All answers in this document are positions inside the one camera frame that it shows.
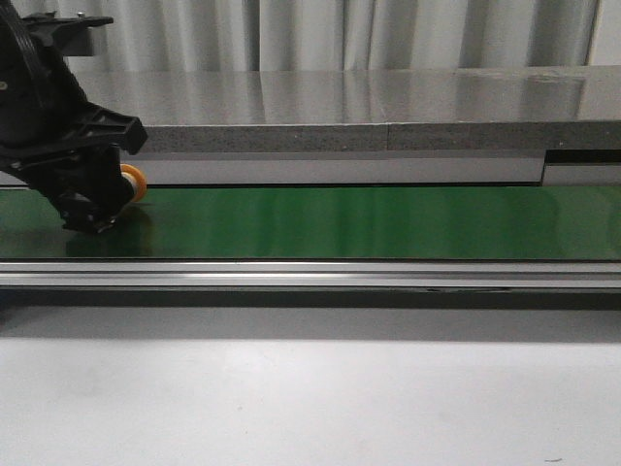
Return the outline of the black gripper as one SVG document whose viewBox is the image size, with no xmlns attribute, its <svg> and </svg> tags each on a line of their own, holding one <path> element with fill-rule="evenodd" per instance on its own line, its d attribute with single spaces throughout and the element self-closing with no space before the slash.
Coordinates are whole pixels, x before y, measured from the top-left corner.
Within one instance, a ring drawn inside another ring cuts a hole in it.
<svg viewBox="0 0 621 466">
<path fill-rule="evenodd" d="M 62 48 L 111 17 L 21 16 L 1 4 L 1 169 L 44 194 L 68 230 L 112 227 L 133 197 L 119 154 L 147 140 L 140 119 L 90 102 Z"/>
</svg>

